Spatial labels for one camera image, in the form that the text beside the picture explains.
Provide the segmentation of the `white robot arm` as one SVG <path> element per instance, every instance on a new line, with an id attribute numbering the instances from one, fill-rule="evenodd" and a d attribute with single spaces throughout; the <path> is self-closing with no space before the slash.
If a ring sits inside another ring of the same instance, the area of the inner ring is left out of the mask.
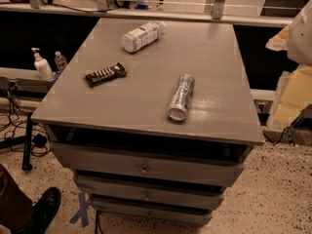
<path id="1" fill-rule="evenodd" d="M 288 58 L 300 64 L 312 64 L 312 0 L 307 2 L 292 21 Z"/>

